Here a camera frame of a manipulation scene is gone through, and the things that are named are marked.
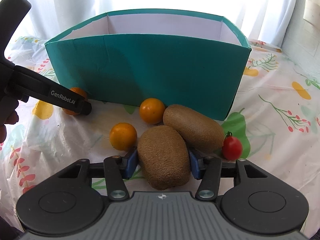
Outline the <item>red cherry tomato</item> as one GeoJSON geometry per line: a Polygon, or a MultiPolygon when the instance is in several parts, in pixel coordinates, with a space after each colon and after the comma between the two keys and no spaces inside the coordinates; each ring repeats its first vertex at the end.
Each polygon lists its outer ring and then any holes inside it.
{"type": "Polygon", "coordinates": [[[235,161],[241,157],[242,151],[241,141],[234,137],[232,132],[227,132],[222,147],[223,157],[229,161],[235,161]]]}

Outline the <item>orange cherry tomato front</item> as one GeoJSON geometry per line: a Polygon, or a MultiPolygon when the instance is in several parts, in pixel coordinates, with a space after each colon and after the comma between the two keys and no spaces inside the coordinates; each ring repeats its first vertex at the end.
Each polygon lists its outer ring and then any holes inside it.
{"type": "Polygon", "coordinates": [[[111,128],[109,141],[116,150],[129,151],[136,144],[137,131],[127,122],[118,123],[111,128]]]}

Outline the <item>orange cherry tomato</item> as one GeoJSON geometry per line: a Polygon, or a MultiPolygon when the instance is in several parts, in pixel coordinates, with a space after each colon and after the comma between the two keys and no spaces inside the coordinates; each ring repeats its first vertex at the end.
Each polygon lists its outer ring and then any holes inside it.
{"type": "Polygon", "coordinates": [[[150,125],[162,122],[165,105],[157,98],[148,98],[144,100],[139,107],[141,119],[150,125]]]}
{"type": "Polygon", "coordinates": [[[137,131],[127,122],[118,123],[111,128],[109,141],[116,150],[129,151],[136,144],[137,131]]]}

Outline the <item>brown kiwi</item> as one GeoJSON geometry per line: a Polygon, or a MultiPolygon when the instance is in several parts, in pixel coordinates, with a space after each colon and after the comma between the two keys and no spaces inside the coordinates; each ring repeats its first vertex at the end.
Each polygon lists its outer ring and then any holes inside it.
{"type": "Polygon", "coordinates": [[[215,120],[182,105],[170,105],[163,114],[163,123],[182,136],[193,148],[211,154],[223,146],[225,133],[215,120]]]}
{"type": "Polygon", "coordinates": [[[187,146],[180,134],[165,125],[145,131],[137,152],[144,178],[156,190],[185,185],[190,179],[187,146]]]}

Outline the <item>floral plastic tablecloth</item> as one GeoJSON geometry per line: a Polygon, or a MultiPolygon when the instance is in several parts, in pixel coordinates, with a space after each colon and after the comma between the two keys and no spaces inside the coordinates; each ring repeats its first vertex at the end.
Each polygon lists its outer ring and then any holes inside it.
{"type": "MultiPolygon", "coordinates": [[[[1,144],[1,217],[20,224],[15,204],[22,193],[80,158],[101,162],[115,155],[109,141],[120,122],[143,133],[137,107],[93,101],[89,116],[70,116],[36,99],[20,103],[18,123],[1,144]]],[[[252,43],[232,109],[222,122],[242,143],[244,157],[298,189],[309,202],[302,232],[319,230],[319,80],[285,54],[252,43]]]]}

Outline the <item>teal cardboard box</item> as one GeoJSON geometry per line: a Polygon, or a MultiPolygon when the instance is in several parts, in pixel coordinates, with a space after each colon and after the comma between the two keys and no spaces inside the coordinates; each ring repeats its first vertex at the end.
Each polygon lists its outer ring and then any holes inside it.
{"type": "Polygon", "coordinates": [[[107,12],[45,47],[59,83],[94,100],[139,106],[157,98],[215,120],[231,110],[251,52],[227,18],[174,9],[107,12]]]}

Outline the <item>white curtain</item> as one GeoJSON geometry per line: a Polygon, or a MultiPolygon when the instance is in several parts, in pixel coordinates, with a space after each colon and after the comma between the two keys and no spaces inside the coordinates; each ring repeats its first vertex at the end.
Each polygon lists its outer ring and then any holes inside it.
{"type": "Polygon", "coordinates": [[[28,0],[31,10],[14,38],[48,40],[84,20],[109,11],[178,9],[224,16],[247,38],[281,45],[296,0],[28,0]]]}

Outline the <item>white wall fixture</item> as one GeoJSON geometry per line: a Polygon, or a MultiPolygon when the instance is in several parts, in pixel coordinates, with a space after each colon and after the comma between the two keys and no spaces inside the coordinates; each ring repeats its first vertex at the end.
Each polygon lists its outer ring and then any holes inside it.
{"type": "Polygon", "coordinates": [[[305,0],[303,19],[315,28],[320,28],[320,6],[310,0],[305,0]]]}

